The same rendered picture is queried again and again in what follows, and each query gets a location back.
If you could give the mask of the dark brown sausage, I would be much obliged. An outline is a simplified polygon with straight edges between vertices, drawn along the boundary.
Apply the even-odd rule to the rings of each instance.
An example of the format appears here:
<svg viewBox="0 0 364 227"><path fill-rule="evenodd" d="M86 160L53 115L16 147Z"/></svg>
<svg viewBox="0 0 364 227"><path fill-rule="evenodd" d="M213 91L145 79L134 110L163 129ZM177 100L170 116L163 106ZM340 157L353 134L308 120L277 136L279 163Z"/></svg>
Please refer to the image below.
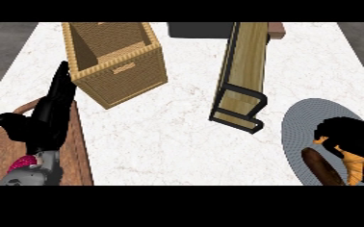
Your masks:
<svg viewBox="0 0 364 227"><path fill-rule="evenodd" d="M343 186L346 184L337 170L312 148L302 150L302 159L322 186Z"/></svg>

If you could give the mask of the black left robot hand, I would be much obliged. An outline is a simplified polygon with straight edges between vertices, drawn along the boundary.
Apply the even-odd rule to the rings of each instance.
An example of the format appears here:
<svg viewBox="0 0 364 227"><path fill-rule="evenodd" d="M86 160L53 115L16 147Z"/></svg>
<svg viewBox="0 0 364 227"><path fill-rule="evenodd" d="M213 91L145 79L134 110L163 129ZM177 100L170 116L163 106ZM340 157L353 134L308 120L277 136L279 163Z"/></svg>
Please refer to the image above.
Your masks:
<svg viewBox="0 0 364 227"><path fill-rule="evenodd" d="M25 143L28 155L41 151L56 151L65 142L75 88L68 73L68 62L62 62L49 93L40 98L31 116L19 113L0 114L0 126L9 139Z"/></svg>

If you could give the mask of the brown wooden block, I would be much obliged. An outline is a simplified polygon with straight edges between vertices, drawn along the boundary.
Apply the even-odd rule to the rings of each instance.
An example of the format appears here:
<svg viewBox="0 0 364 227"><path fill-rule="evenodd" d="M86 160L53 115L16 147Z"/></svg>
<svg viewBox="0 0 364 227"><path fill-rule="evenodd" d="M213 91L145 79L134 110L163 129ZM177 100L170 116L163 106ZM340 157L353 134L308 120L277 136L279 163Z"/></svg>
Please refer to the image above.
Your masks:
<svg viewBox="0 0 364 227"><path fill-rule="evenodd" d="M282 39L285 36L285 30L281 22L271 22L268 24L268 33L271 39Z"/></svg>

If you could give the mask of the brown wooden cutting board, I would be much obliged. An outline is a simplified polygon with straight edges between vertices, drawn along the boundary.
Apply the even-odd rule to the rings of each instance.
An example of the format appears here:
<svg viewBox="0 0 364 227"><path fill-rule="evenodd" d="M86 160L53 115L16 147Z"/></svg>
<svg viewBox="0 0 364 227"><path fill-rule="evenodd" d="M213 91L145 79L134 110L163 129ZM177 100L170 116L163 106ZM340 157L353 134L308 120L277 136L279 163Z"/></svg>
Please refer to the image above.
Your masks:
<svg viewBox="0 0 364 227"><path fill-rule="evenodd" d="M0 179L6 176L13 161L25 154L25 143L9 139L0 127ZM92 168L83 136L77 102L71 104L68 133L59 149L59 166L62 186L92 186Z"/></svg>

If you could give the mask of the pink speckled object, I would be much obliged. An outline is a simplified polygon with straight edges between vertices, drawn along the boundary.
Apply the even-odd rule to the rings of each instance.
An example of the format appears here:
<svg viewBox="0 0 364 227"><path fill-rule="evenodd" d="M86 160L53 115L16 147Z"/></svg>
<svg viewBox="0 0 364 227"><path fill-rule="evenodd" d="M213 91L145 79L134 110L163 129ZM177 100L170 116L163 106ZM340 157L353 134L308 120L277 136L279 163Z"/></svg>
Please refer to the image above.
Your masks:
<svg viewBox="0 0 364 227"><path fill-rule="evenodd" d="M7 172L12 172L16 168L37 164L37 159L32 155L25 155L16 159L12 163Z"/></svg>

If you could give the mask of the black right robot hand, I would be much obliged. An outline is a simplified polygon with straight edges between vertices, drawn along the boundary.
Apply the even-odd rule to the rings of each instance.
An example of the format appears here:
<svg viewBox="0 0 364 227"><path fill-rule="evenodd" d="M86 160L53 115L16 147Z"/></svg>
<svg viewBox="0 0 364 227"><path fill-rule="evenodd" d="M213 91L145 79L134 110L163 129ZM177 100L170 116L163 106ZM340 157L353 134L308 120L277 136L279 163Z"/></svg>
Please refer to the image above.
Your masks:
<svg viewBox="0 0 364 227"><path fill-rule="evenodd" d="M314 130L312 142L340 159L343 152L364 157L364 121L345 116L324 119Z"/></svg>

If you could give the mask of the dark grey appliance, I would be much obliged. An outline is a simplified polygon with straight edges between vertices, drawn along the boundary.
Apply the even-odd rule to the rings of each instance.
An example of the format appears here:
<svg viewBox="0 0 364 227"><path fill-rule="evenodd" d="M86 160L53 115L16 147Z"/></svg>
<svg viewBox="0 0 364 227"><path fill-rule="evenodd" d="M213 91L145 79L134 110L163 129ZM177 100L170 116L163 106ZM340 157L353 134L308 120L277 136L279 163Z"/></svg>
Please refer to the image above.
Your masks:
<svg viewBox="0 0 364 227"><path fill-rule="evenodd" d="M171 38L228 38L232 22L169 22L167 32Z"/></svg>

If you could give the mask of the tan wicker basket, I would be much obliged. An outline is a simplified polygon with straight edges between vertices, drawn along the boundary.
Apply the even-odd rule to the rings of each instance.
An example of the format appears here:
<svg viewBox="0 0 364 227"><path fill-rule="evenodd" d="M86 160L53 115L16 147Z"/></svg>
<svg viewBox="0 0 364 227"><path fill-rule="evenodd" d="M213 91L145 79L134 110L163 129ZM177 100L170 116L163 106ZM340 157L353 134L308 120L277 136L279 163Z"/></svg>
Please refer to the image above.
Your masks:
<svg viewBox="0 0 364 227"><path fill-rule="evenodd" d="M163 47L148 22L62 22L72 83L111 109L167 82Z"/></svg>

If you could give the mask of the round grey woven placemat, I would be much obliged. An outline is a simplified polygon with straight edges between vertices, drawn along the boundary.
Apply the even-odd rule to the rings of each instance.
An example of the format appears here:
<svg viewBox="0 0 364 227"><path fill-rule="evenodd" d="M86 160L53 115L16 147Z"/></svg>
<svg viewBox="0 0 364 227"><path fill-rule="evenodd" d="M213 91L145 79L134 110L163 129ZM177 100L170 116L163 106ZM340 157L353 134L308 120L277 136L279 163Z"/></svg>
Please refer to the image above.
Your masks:
<svg viewBox="0 0 364 227"><path fill-rule="evenodd" d="M342 160L321 145L312 143L316 125L324 119L340 116L361 120L361 117L339 103L327 99L309 98L299 101L288 108L282 117L281 144L284 155L294 174L305 186L321 185L302 158L302 150L306 147L312 148L319 153L339 172L343 181L346 181L346 167Z"/></svg>

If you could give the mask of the golden orange croissant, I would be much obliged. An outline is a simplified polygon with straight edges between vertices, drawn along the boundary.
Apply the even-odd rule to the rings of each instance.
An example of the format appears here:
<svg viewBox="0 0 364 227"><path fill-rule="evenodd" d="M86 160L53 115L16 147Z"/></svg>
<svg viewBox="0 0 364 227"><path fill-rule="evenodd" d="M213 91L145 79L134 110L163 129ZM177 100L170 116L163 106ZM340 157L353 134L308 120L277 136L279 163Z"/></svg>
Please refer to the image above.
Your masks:
<svg viewBox="0 0 364 227"><path fill-rule="evenodd" d="M333 150L342 155L340 160L346 168L345 186L356 186L364 180L364 157L345 151L339 145L333 147Z"/></svg>

